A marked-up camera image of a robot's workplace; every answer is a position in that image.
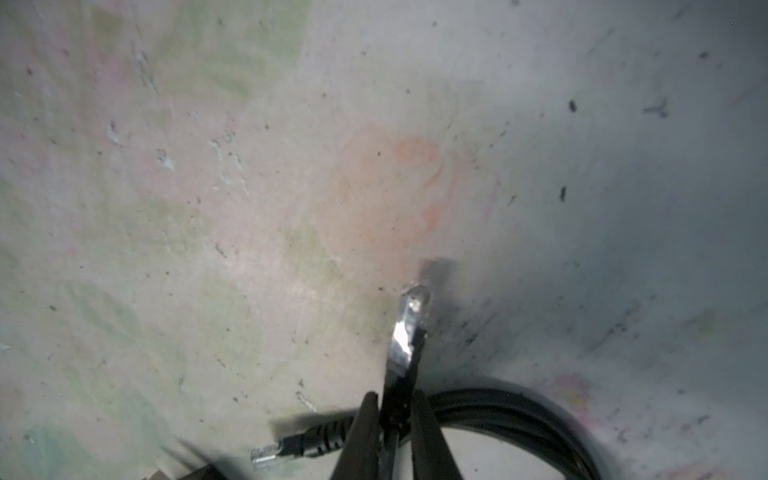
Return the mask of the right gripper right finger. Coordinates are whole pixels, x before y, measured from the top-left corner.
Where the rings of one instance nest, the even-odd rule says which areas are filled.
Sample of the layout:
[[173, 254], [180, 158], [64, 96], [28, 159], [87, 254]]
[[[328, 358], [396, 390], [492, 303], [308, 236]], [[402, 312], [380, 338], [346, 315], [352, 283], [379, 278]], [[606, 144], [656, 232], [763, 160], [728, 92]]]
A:
[[416, 480], [462, 480], [426, 395], [415, 390], [411, 401], [411, 451]]

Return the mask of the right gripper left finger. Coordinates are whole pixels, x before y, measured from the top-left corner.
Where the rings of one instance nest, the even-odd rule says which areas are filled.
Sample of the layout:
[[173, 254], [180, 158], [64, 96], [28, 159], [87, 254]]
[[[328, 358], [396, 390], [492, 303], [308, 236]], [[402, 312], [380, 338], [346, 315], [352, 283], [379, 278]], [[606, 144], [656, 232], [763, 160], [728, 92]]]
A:
[[376, 480], [379, 473], [381, 425], [378, 394], [367, 392], [347, 434], [331, 480]]

